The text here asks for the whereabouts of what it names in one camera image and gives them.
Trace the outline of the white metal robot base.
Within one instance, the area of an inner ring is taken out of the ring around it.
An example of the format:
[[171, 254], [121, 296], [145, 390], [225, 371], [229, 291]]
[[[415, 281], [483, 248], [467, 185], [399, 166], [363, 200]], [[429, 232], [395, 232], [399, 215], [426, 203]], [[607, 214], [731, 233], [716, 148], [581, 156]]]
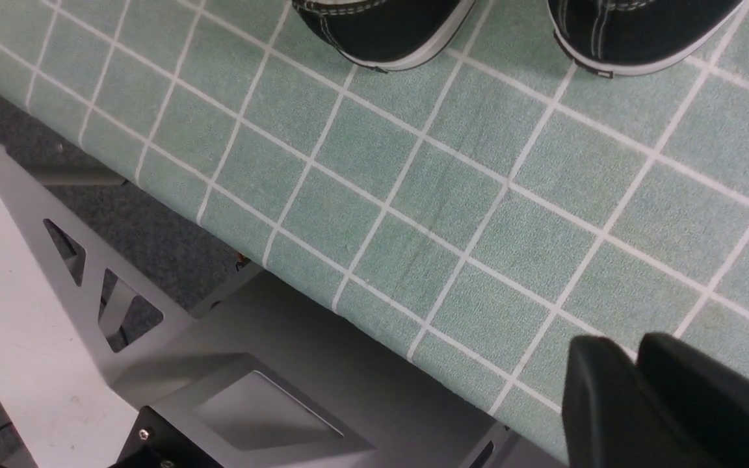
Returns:
[[256, 265], [195, 320], [0, 145], [0, 403], [40, 467], [558, 467]]

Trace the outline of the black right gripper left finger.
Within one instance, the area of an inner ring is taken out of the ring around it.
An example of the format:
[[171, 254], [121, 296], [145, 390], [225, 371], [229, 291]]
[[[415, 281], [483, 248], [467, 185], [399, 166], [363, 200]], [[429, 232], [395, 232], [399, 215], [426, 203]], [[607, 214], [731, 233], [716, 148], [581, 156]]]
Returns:
[[620, 346], [570, 341], [562, 423], [571, 467], [689, 467], [683, 436]]

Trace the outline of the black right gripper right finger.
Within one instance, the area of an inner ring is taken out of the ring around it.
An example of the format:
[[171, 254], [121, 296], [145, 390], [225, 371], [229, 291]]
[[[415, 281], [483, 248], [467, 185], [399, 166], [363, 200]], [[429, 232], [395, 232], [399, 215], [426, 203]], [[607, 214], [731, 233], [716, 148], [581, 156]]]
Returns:
[[749, 467], [749, 379], [663, 333], [641, 340], [637, 367], [678, 425], [722, 467]]

